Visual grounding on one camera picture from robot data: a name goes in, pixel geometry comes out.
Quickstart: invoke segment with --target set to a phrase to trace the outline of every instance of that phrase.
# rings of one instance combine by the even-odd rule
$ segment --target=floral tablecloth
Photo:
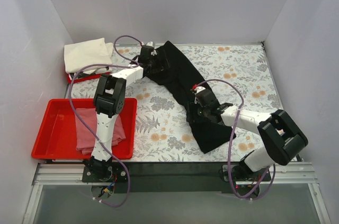
[[[245,98],[244,109],[272,112],[281,108],[262,46],[177,46],[205,79],[222,78],[235,85]],[[119,47],[134,57],[140,47]],[[128,62],[113,54],[114,64]],[[98,79],[74,85],[73,98],[94,97]],[[211,82],[220,103],[238,105],[239,96],[228,85]],[[127,87],[126,97],[138,100],[133,157],[137,162],[221,162],[227,160],[228,143],[204,154],[186,122],[185,108],[176,103],[164,86],[143,78]],[[232,161],[239,161],[263,146],[259,136],[237,129],[232,145]]]

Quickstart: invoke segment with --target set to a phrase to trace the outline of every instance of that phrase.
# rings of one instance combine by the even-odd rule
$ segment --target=black cloth
[[[166,42],[157,50],[166,53],[170,68],[147,77],[158,85],[164,85],[173,94],[175,100],[187,110],[189,103],[194,102],[195,98],[191,92],[192,87],[204,81],[204,78],[187,57],[171,42]],[[206,118],[203,119],[203,122],[191,122],[190,126],[201,151],[208,153],[229,141],[231,127],[212,123]]]

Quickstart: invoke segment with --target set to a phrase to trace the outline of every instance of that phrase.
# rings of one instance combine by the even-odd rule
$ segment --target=cream folded towel
[[[65,45],[64,60],[66,73],[76,73],[81,68],[91,64],[112,64],[111,57],[113,44],[105,43],[105,39],[89,40],[85,42]],[[85,69],[86,74],[91,74],[99,67]],[[110,70],[98,69],[96,74]]]

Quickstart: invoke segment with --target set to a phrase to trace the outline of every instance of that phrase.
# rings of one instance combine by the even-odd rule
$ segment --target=gray floor
[[[132,193],[119,209],[79,193],[90,194],[90,189],[44,186],[34,223],[319,223],[307,184],[273,185],[265,198],[255,202],[225,198],[218,192]],[[116,194],[109,200],[123,197]]]

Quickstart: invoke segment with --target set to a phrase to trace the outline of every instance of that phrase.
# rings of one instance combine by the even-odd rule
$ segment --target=red plastic tray
[[[94,108],[92,98],[73,99],[77,109]],[[134,133],[136,125],[137,100],[126,98],[120,113],[126,139],[112,147],[119,159],[130,159],[133,155]],[[68,99],[50,100],[35,141],[32,157],[35,159],[89,159],[76,150],[75,117]]]

